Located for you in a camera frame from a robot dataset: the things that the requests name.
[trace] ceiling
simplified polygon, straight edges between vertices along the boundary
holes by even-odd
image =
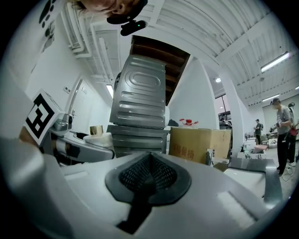
[[[121,36],[120,26],[109,25],[101,17],[86,14],[83,18],[92,48],[86,62],[94,83],[112,83],[129,55],[132,36]],[[246,105],[260,104],[276,94],[283,98],[299,93],[295,91],[298,48],[262,1],[149,0],[137,20],[147,21],[148,26],[135,35],[165,42],[198,58],[215,95],[223,93],[221,84],[214,84],[222,72],[229,75]],[[292,57],[261,73],[262,66],[286,51]]]

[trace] cup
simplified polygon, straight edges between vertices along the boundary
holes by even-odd
[[[89,131],[90,131],[90,135],[101,136],[103,134],[103,126],[102,125],[90,126]]]

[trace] person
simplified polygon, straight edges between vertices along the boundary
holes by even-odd
[[[79,10],[92,13],[104,13],[107,17],[128,15],[134,8],[145,2],[144,0],[69,0]]]
[[[261,144],[261,124],[260,124],[260,120],[257,119],[256,120],[256,127],[254,127],[253,129],[256,130],[256,139],[257,139],[257,144]]]
[[[107,18],[108,23],[122,24],[128,22],[128,19],[134,19],[148,0],[40,1],[15,31],[3,56],[5,63],[0,65],[0,72],[6,76],[7,80],[13,81],[14,87],[26,90],[30,75],[41,54],[55,40],[55,20],[67,2],[72,3],[81,14],[91,12],[94,15],[100,15],[103,19]],[[30,99],[24,99],[22,103],[23,108],[32,107]],[[19,138],[35,145],[25,127],[21,129]]]
[[[272,133],[275,129],[278,132],[277,154],[279,167],[277,170],[279,176],[281,176],[284,173],[287,163],[291,116],[289,109],[280,103],[279,98],[274,98],[271,104],[277,110],[277,122],[274,127],[270,128],[270,132]]]
[[[298,125],[295,124],[295,120],[294,120],[294,106],[295,103],[290,103],[288,105],[289,111],[290,111],[290,116],[291,116],[291,129],[289,131],[289,137],[290,137],[290,145],[289,145],[289,151],[288,151],[288,160],[290,161],[289,164],[290,166],[296,166],[295,163],[295,147],[296,147],[296,137],[297,137],[297,129],[296,126]]]

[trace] ceiling light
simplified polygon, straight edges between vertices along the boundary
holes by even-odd
[[[282,62],[283,60],[289,58],[290,53],[289,52],[285,52],[284,54],[282,54],[281,56],[279,56],[278,58],[274,59],[273,61],[271,61],[270,63],[266,64],[265,66],[263,66],[261,68],[262,72],[265,72],[266,70],[272,68],[273,66],[277,65],[278,63]]]
[[[111,97],[113,98],[113,88],[112,88],[112,85],[107,84],[106,87],[107,87],[107,89],[108,89],[108,91],[109,91]]]
[[[266,100],[273,99],[273,98],[278,97],[278,96],[279,96],[279,94],[278,94],[278,95],[275,95],[275,96],[272,96],[272,97],[269,97],[269,98],[267,98],[267,99],[263,99],[262,101],[264,102],[264,101],[266,101]]]

